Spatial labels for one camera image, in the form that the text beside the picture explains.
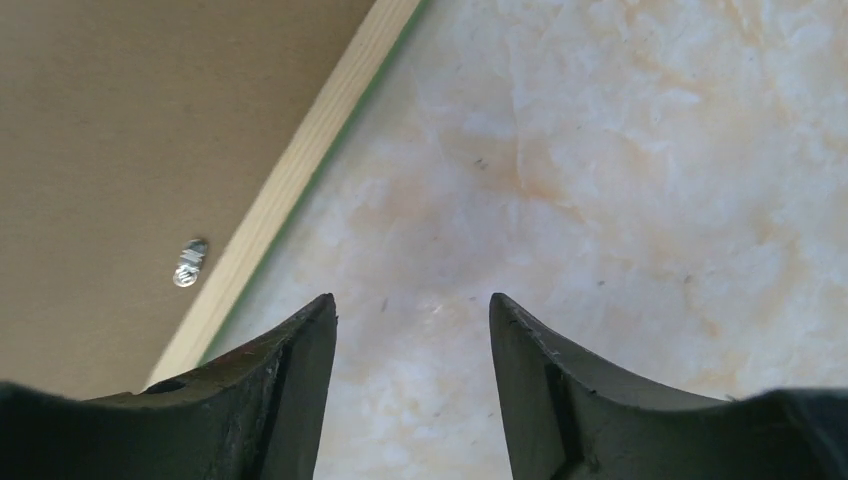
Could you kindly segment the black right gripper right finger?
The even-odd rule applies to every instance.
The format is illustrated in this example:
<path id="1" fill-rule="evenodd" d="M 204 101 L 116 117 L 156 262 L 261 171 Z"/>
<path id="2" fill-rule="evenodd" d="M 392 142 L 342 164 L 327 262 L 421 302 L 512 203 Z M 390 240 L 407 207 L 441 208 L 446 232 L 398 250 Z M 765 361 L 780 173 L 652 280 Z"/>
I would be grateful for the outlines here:
<path id="1" fill-rule="evenodd" d="M 632 373 L 505 294 L 491 351 L 516 479 L 843 479 L 847 393 L 777 389 L 737 400 Z"/>

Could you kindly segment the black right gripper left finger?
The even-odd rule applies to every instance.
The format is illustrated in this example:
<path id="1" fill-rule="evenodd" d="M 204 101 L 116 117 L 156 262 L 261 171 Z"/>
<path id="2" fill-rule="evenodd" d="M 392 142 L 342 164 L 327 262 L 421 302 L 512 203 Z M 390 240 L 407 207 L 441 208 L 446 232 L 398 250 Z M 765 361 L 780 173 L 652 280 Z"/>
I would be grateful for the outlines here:
<path id="1" fill-rule="evenodd" d="M 5 479 L 310 479 L 337 338 L 334 298 L 141 393 L 1 386 Z"/>

